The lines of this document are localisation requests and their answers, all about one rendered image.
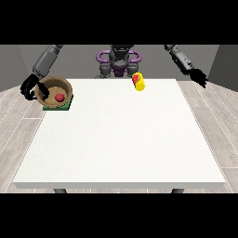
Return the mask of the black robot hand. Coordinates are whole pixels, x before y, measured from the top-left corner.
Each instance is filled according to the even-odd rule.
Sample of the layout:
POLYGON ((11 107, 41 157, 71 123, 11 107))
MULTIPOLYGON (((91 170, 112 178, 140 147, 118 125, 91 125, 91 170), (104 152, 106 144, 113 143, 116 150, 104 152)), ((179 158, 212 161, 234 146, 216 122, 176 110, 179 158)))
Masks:
POLYGON ((206 75, 200 69, 190 70, 190 78, 201 87, 205 87, 208 82, 206 75))
POLYGON ((40 77, 32 73, 20 86, 20 93, 27 100, 34 100, 33 88, 38 86, 40 91, 43 93, 43 100, 47 99, 49 96, 49 91, 47 87, 40 81, 40 77))

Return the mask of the brown wooden bowl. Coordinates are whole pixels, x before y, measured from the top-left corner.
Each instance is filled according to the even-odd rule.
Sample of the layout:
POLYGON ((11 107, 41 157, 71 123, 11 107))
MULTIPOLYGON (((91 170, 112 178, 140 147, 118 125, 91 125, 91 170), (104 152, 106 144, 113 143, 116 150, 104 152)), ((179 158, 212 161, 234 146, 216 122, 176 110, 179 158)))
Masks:
POLYGON ((41 80, 41 82, 47 87, 49 91, 49 96, 47 99, 43 100, 43 93, 40 91, 39 87, 35 87, 35 97, 37 101, 43 106, 48 108, 57 108, 66 104, 71 96, 73 95, 73 88, 71 84, 63 77, 60 76, 48 76, 41 80), (63 102, 57 102, 55 97, 57 94, 64 95, 63 102))

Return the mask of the green square pad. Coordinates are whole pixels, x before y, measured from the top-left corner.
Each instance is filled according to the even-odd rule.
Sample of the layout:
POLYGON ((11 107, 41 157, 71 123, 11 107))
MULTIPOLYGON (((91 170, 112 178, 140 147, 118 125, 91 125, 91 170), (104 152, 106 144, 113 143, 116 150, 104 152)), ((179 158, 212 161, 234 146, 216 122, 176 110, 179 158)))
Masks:
POLYGON ((43 111, 69 111, 72 101, 73 101, 73 95, 71 96, 70 100, 66 104, 57 108, 48 108, 47 106, 43 106, 43 111))

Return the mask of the yellow cup with melon print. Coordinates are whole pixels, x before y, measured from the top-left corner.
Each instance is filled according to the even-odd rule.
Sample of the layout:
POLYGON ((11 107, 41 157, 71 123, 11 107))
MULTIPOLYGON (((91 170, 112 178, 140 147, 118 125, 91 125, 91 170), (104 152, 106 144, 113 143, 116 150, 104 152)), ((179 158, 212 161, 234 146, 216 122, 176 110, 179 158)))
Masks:
POLYGON ((141 73, 134 73, 132 75, 132 82, 137 91, 142 91, 145 88, 143 75, 141 73))

